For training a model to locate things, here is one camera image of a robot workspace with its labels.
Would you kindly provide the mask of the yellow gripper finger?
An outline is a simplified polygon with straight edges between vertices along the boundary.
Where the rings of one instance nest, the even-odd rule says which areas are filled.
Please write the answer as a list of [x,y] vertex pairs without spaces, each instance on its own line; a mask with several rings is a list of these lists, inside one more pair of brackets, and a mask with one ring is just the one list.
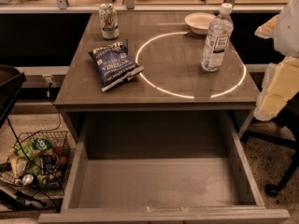
[[275,118],[291,98],[299,92],[299,58],[286,57],[281,63],[270,63],[263,76],[254,118]]
[[259,26],[254,34],[263,39],[274,38],[277,20],[278,15],[272,17],[269,21]]

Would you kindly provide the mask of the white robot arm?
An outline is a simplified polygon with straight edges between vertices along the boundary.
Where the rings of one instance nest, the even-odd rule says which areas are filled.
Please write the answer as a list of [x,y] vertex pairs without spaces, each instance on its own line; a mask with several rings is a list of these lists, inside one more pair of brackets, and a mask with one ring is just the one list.
[[275,51],[284,55],[279,64],[267,66],[253,112],[257,120],[267,121],[276,117],[299,92],[299,0],[291,0],[255,34],[261,38],[273,38]]

